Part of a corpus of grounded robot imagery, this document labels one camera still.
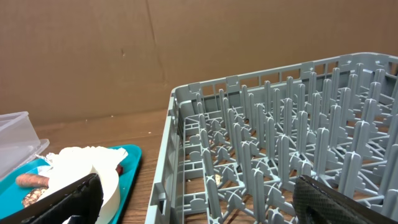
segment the sausage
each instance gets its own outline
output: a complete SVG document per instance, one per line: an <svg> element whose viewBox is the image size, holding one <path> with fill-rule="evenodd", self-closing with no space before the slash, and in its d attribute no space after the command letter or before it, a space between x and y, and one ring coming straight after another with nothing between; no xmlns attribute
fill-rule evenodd
<svg viewBox="0 0 398 224"><path fill-rule="evenodd" d="M49 178L37 174L21 174L15 182L20 187L49 187Z"/></svg>

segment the gray plastic dish rack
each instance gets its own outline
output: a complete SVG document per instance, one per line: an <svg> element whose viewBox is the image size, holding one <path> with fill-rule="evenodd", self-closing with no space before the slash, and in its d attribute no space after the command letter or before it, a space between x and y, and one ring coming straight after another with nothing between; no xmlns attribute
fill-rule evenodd
<svg viewBox="0 0 398 224"><path fill-rule="evenodd" d="M398 220L397 64L358 53L175 88L146 224L197 213L227 223L235 210L253 223L298 223L285 193L300 174ZM197 178L204 190L186 193Z"/></svg>

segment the cardboard backdrop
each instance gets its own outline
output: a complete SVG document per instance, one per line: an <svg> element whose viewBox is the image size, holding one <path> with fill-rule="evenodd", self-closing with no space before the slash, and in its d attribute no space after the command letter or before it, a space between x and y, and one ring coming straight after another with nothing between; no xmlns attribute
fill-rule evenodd
<svg viewBox="0 0 398 224"><path fill-rule="evenodd" d="M354 52L398 55L395 0L3 0L0 114L166 108L173 87Z"/></svg>

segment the turquoise plastic tray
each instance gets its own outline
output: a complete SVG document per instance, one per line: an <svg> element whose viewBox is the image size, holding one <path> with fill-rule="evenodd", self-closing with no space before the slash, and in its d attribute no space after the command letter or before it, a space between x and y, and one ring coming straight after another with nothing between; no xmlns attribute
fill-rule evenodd
<svg viewBox="0 0 398 224"><path fill-rule="evenodd" d="M123 210L127 196L129 195L129 191L136 175L142 154L141 149L138 146L130 144L123 146L113 146L109 148L119 149L121 147L127 150L129 155L121 163L123 166L123 175L119 177L120 205L115 216L110 221L111 224L117 223L120 218L120 214ZM25 173L37 174L37 167L45 165L48 164L43 159L36 159L16 169L14 172L0 181L0 219L22 210L22 199L32 190L32 188L22 189L18 187L15 184L15 179L17 176Z"/></svg>

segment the wooden tabletop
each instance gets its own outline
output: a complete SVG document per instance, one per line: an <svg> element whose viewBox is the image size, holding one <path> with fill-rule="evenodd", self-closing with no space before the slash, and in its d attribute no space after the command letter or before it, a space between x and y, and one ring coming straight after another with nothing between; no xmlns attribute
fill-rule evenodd
<svg viewBox="0 0 398 224"><path fill-rule="evenodd" d="M58 153L70 146L118 146L135 144L142 150L141 169L128 201L123 223L144 223L152 190L166 110L127 114L72 123L36 126L39 138L49 139L42 153Z"/></svg>

